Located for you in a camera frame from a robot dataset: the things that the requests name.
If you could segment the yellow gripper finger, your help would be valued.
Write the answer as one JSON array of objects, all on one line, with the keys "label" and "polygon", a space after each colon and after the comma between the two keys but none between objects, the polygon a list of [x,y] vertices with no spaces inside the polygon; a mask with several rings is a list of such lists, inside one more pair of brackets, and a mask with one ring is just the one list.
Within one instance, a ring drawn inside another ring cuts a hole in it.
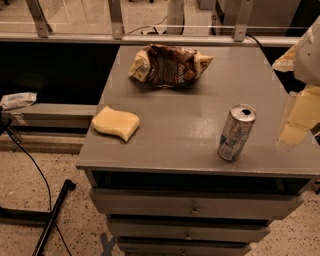
[{"label": "yellow gripper finger", "polygon": [[294,60],[296,55],[296,45],[288,49],[281,57],[274,61],[272,68],[280,72],[288,72],[294,70]]},{"label": "yellow gripper finger", "polygon": [[320,87],[307,85],[296,95],[289,96],[278,141],[290,146],[298,145],[319,122]]}]

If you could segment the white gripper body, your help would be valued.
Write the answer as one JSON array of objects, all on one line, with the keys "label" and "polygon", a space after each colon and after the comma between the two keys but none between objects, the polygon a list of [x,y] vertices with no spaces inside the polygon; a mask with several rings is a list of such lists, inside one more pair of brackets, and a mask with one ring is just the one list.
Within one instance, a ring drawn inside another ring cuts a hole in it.
[{"label": "white gripper body", "polygon": [[320,84],[320,16],[297,44],[294,76],[306,84]]}]

